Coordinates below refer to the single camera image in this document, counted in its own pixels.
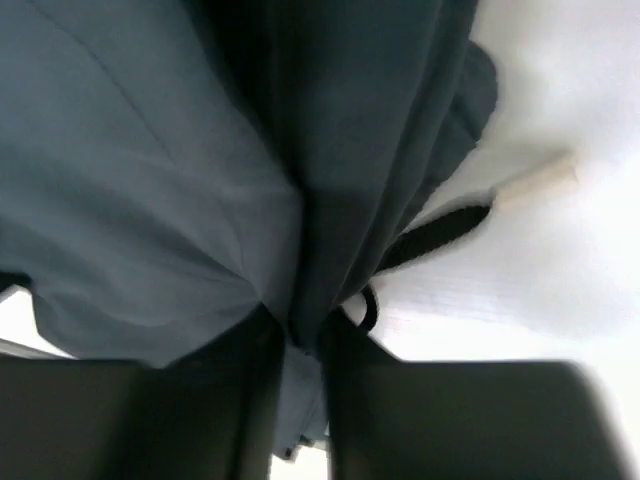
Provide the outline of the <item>dark navy shorts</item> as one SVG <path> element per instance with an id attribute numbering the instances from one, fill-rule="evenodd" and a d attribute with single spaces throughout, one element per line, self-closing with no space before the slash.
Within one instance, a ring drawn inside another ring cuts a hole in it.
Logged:
<path id="1" fill-rule="evenodd" d="M 379 272 L 469 233 L 413 221 L 478 145 L 475 1 L 5 1 L 1 284 L 77 358 L 165 365 L 263 306 L 274 452 L 325 438 L 316 339 Z"/>

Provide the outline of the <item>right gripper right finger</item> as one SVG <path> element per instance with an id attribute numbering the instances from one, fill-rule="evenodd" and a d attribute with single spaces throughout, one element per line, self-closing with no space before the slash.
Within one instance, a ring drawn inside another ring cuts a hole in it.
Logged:
<path id="1" fill-rule="evenodd" d="M 399 360 L 343 314 L 331 316 L 319 337 L 330 427 L 330 477 L 376 479 L 377 449 L 370 440 L 370 394 L 366 375 Z"/>

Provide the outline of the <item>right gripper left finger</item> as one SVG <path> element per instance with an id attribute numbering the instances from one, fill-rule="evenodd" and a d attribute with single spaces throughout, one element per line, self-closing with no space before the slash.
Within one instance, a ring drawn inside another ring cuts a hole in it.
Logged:
<path id="1" fill-rule="evenodd" d="M 265 307 L 172 366 L 167 479 L 269 474 L 283 331 Z"/>

